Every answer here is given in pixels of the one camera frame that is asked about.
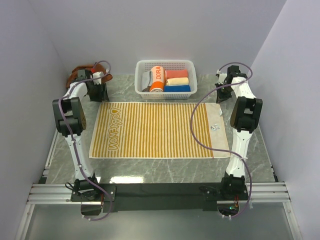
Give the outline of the yellow striped Doraemon towel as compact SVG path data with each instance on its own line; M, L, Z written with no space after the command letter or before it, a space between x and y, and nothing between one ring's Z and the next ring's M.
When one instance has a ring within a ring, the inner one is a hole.
M217 103L103 102L89 156L93 159L229 158Z

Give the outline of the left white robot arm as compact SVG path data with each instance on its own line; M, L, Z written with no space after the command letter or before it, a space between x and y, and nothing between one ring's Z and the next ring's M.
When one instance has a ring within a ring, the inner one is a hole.
M74 183L67 182L65 187L72 191L71 197L76 201L104 199L82 136L87 128L82 100L85 96L98 103L109 99L106 85L102 81L105 76L102 70L80 69L65 95L52 101L55 126L68 144L75 171Z

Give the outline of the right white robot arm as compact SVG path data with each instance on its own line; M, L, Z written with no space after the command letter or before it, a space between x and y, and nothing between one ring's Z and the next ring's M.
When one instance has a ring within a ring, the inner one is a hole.
M221 180L220 195L226 200L237 197L246 198L245 184L246 157L250 139L258 127L263 100L257 98L248 84L248 76L242 73L238 65L230 65L226 73L217 71L218 83L216 103L220 104L236 96L236 102L230 117L232 127L232 153L229 164Z

